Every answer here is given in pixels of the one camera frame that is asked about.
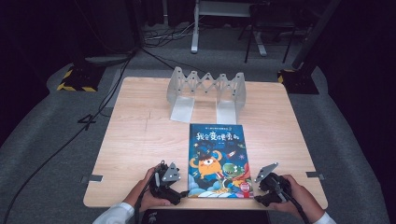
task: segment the book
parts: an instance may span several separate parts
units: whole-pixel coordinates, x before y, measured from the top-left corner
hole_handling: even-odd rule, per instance
[[[242,125],[190,124],[189,197],[252,198]]]

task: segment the wooden tabletop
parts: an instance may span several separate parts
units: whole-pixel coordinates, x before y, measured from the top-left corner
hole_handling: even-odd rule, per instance
[[[102,182],[90,182],[84,203],[89,207],[109,207],[121,202],[142,179],[148,168],[162,160],[174,162],[181,180],[172,189],[188,189],[190,124],[170,120],[166,101],[169,78],[127,77],[123,80],[93,175]],[[244,127],[252,179],[260,168],[274,162],[278,175],[293,175],[327,207],[326,196],[315,172],[289,97],[282,84],[246,82],[247,101],[238,124]],[[216,123],[216,92],[196,92],[191,123]],[[254,184],[254,194],[262,195]],[[254,199],[183,198],[174,209],[266,209]]]

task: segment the cartoon character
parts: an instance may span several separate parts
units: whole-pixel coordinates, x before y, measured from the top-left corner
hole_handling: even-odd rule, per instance
[[[224,187],[228,187],[227,185],[229,185],[231,181],[233,186],[237,188],[240,188],[242,183],[249,182],[247,179],[250,178],[250,171],[247,163],[244,167],[235,165],[233,163],[225,163],[222,169],[227,175],[227,179],[223,182],[225,185]]]
[[[220,160],[222,158],[221,153],[217,150],[213,151],[214,153],[218,154],[218,158],[201,153],[199,155],[198,165],[196,165],[195,158],[190,160],[190,166],[192,168],[198,168],[199,173],[201,174],[201,179],[204,179],[206,175],[213,175],[216,174],[219,178],[223,178],[224,175],[222,174]]]

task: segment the children's book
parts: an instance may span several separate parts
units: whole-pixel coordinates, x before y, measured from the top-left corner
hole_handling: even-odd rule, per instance
[[[189,190],[189,197],[253,197],[242,125],[190,124]]]

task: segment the white sleeve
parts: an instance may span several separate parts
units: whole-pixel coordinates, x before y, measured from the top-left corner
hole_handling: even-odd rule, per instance
[[[318,221],[314,222],[314,224],[335,224],[335,221],[325,212]]]
[[[100,215],[93,224],[124,224],[134,215],[134,208],[128,203],[116,203]]]

